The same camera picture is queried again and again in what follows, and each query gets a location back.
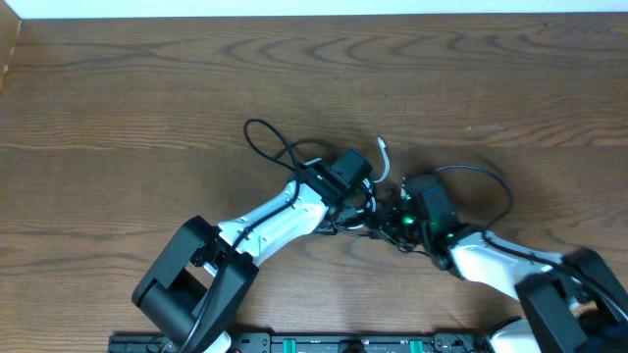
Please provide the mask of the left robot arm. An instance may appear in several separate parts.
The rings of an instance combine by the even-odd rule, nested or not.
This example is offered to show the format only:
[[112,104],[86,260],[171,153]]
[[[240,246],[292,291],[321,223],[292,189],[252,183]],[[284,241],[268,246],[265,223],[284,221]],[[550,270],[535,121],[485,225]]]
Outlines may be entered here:
[[369,182],[371,165],[348,149],[328,165],[296,167],[284,190],[248,214],[214,226],[186,221],[132,293],[132,303],[180,352],[227,352],[227,329],[260,265],[308,235]]

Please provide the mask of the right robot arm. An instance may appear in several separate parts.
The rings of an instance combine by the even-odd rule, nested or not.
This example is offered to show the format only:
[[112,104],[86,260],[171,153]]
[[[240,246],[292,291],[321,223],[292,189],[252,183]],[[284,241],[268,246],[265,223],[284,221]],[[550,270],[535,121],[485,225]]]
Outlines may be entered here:
[[484,352],[624,352],[627,291],[596,251],[539,251],[462,222],[435,175],[402,183],[375,226],[403,252],[422,248],[436,268],[516,300],[523,317],[480,338]]

